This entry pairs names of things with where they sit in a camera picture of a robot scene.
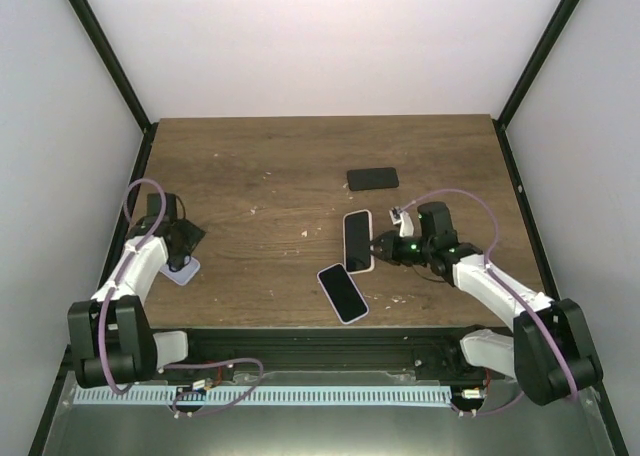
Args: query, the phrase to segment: smartphone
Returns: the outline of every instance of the smartphone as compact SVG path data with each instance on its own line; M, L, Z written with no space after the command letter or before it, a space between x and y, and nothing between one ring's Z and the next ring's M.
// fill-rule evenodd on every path
M344 267L348 273L365 273L374 266L371 254L373 228L371 211L364 209L345 215L342 235L344 239Z
M369 306L342 264L320 271L318 281L342 324L351 324L369 313Z
M351 191L389 189L400 186L396 168L351 169L347 171Z

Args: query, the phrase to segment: robotic arm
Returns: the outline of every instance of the robotic arm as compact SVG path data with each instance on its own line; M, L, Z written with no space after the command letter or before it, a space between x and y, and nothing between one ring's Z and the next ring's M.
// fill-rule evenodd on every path
M488 307L513 333L510 337L488 329L471 330L460 340L466 362L517 379L536 404L567 396L567 378L540 330L525 308L488 273L482 251L458 241L446 204L430 202L418 207L422 231L418 237L413 236L413 224L406 212L394 208L390 214L399 230L374 239L376 258L394 265L429 266L436 276ZM571 300L556 302L532 291L493 263L491 269L541 318L567 361L577 388L601 381L602 366L580 307Z
M89 301L73 304L67 321L74 371L84 388L105 386L98 353L98 315L110 289L114 291L107 313L105 341L109 369L116 383L146 381L158 368L187 357L184 331L153 333L143 305L158 271L169 264L172 270L185 265L193 249L189 226L178 224L177 197L167 194L167 211L162 223L141 248L136 245L156 220L160 198L150 194L147 215L130 230L120 261L109 279Z

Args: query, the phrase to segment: wooden table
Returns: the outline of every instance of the wooden table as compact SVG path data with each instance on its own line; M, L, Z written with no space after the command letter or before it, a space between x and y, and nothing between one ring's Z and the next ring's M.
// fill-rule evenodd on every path
M397 168L398 189L348 190L347 170L383 166ZM377 235L392 228L392 206L445 187L488 202L500 221L493 259L541 289L488 116L165 119L145 176L180 195L188 219L207 231L194 280L153 283L145 309L154 327L339 326L316 273L342 261L344 214L371 210ZM442 199L460 240L487 247L493 230L482 207ZM411 269L376 262L354 279L371 309L354 326L500 324L471 296Z

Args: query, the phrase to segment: white cable channel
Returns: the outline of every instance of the white cable channel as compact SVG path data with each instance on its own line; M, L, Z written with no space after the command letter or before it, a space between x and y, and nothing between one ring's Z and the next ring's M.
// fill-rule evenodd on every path
M179 405L221 406L248 387L219 386L204 396L188 395ZM177 386L137 385L118 396L109 388L76 388L77 405L170 405ZM449 407L448 386L260 386L240 406L414 406Z

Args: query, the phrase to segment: purple cable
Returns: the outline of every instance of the purple cable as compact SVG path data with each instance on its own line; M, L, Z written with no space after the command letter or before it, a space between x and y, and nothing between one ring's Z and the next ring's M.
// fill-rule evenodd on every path
M259 370L259 374L258 374L258 379L257 381L249 388L247 389L244 393L242 393L240 396L238 396L236 399L234 399L233 401L231 401L230 403L227 403L223 406L220 406L219 408L214 408L214 409L210 409L208 411L197 411L195 413L192 413L194 416L207 416L209 414L214 414L214 413L219 413L221 411L224 411L225 409L230 409L233 408L236 404L238 404L240 401L242 401L243 399L246 399L249 397L249 395L251 393L253 393L257 388L258 385L260 385L260 383L262 382L262 379L264 378L264 366L262 365L262 362L258 359L254 359L254 358L237 358L237 359L229 359L227 361L220 361L217 363L204 363L204 364L168 364L166 365L164 368L165 369L213 369L213 368L221 368L223 366L227 366L229 364L242 364L242 363L251 363L251 364L255 364L256 366L258 366L258 370ZM180 393L178 394L175 399L173 400L173 403L171 405L171 409L173 409L174 413L178 414L178 409L176 407L176 405L178 404L178 402L190 395L190 394L200 394L196 391L185 391L184 393Z
M149 231L142 237L142 239L138 242L138 244L135 245L136 252L140 251L140 249L153 236L153 233L155 232L156 229L158 229L158 226L160 226L160 223L162 222L162 219L164 218L164 214L167 210L167 197L165 196L164 190L158 184L158 182L149 178L140 178L135 180L129 185L124 195L124 203L123 203L122 209L123 209L125 218L127 218L127 221L131 222L131 215L129 214L129 208L127 208L127 197L129 196L129 193L133 188L135 188L136 186L142 183L148 183L154 186L158 190L158 193L160 194L160 213L158 214L157 219L151 225L151 228L149 228ZM109 385L111 390L118 395L125 394L127 391L129 391L129 389L131 389L132 385L129 384L124 389L120 389L116 384L115 379L113 378L113 374L111 374L111 370L109 369L109 358L107 357L107 343L106 343L107 309L109 307L109 302L111 301L111 298L113 297L113 294L116 291L116 288L120 284L127 268L129 267L129 264L131 263L131 259L133 259L134 254L135 253L133 252L129 253L125 257L124 261L122 261L122 264L120 265L120 268L118 269L114 277L114 286L109 288L104 298L104 301L102 302L102 307L100 308L100 316L98 319L98 354L100 356L100 364L102 365L102 371L104 372L104 378L107 380L107 384Z
M491 210L489 205L485 203L482 199L480 199L478 196L476 196L475 194L472 194L463 189L438 189L436 191L431 191L430 193L420 196L417 199L414 199L406 206L403 206L401 208L401 211L406 211L408 208L410 208L414 204L417 204L421 201L437 196L438 194L444 194L444 193L458 193L458 194L464 194L465 196L469 196L471 199L474 199L475 201L480 203L482 207L486 210L486 212L489 214L489 217L493 222L493 230L494 230L495 236L493 237L493 241L489 245L489 248L484 253L484 264L487 270L487 274L491 276L496 283L502 286L502 288L504 288L505 291L507 291L511 296L513 296L513 298L518 303L520 303L520 305L524 308L527 314L531 316L531 319L536 324L536 326L540 330L540 333L542 333L542 336L544 337L545 341L549 345L549 348L551 349L553 356L558 361L558 365L560 366L560 369L562 369L562 372L565 378L567 378L567 383L569 384L569 390L571 391L569 398L572 401L576 401L578 399L578 386L576 385L576 380L573 378L573 374L571 374L569 365L567 364L567 361L564 359L564 356L562 356L562 353L560 352L560 348L558 348L558 345L553 340L553 336L551 336L551 333L549 332L549 330L546 328L546 326L540 319L540 316L536 314L536 312L529 305L529 303L527 303L524 300L524 298L522 298L514 289L512 289L511 286L509 286L505 281L503 281L500 278L500 276L498 276L495 273L495 271L493 271L493 269L491 268L490 256L492 251L495 249L496 245L498 244L499 232L498 232L498 218L496 217L495 213Z

